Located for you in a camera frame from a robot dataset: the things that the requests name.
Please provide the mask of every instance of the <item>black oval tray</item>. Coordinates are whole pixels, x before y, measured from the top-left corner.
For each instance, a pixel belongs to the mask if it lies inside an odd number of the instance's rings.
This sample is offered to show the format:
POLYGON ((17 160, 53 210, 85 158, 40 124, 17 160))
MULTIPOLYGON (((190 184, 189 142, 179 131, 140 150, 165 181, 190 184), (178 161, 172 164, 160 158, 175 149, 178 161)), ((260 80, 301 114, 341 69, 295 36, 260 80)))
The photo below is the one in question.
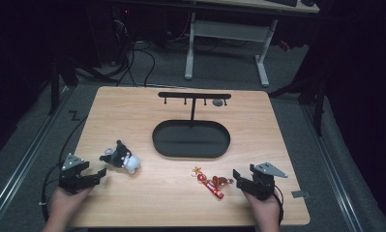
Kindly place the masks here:
POLYGON ((213 121, 168 120, 153 131, 154 147, 171 158, 218 158, 229 142, 228 130, 213 121))

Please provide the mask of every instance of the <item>plush toy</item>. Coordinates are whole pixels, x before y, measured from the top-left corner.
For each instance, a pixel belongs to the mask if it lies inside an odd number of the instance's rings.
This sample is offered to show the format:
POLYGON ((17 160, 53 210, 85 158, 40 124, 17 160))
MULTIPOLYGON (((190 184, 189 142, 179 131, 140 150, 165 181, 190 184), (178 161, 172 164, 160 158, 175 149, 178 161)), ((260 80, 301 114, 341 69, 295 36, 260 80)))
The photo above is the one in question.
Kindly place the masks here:
POLYGON ((141 166, 140 159, 133 155, 121 140, 117 140, 115 151, 112 148, 108 148, 104 153, 105 156, 100 156, 100 160, 115 167, 126 168, 130 174, 134 174, 135 170, 141 166))

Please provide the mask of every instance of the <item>human hand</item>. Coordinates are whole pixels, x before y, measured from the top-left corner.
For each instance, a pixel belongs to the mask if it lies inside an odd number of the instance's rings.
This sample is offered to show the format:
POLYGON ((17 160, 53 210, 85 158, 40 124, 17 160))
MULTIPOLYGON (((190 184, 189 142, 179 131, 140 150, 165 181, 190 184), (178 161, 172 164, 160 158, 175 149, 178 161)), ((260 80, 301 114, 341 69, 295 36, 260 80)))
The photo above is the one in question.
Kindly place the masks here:
POLYGON ((65 231, 70 219, 94 187, 71 194, 57 187, 51 197, 50 217, 43 231, 65 231))
POLYGON ((245 191, 243 191, 243 193, 250 202, 252 215, 255 218, 260 231, 280 231, 280 204, 277 199, 273 195, 270 195, 267 199, 260 201, 255 196, 245 191))

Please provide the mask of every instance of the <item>horizontal black bar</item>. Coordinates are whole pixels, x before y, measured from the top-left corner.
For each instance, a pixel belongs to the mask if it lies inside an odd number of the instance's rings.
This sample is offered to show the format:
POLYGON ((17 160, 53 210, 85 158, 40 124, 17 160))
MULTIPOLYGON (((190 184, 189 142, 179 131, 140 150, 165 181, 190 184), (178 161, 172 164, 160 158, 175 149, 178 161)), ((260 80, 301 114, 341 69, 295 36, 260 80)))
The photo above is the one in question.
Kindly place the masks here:
POLYGON ((231 98, 231 95, 230 94, 159 92, 159 97, 160 98, 171 98, 171 99, 223 99, 223 100, 228 100, 231 98))

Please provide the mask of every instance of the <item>white desk frame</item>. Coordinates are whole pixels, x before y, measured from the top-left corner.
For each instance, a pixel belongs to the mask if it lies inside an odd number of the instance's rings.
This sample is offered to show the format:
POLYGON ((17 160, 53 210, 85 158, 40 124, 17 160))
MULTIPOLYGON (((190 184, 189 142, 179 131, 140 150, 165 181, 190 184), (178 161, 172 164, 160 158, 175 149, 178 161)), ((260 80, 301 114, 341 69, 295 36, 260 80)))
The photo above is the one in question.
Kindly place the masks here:
POLYGON ((255 55, 255 63, 258 67, 259 78, 263 87, 269 86, 267 73, 264 67, 264 59, 268 47, 274 36, 278 21, 274 19, 269 27, 250 26, 244 24, 222 23, 214 21, 195 20, 192 13, 190 29, 190 46, 187 54, 186 79, 193 78, 193 42, 195 36, 213 37, 240 41, 263 43, 260 54, 255 55))

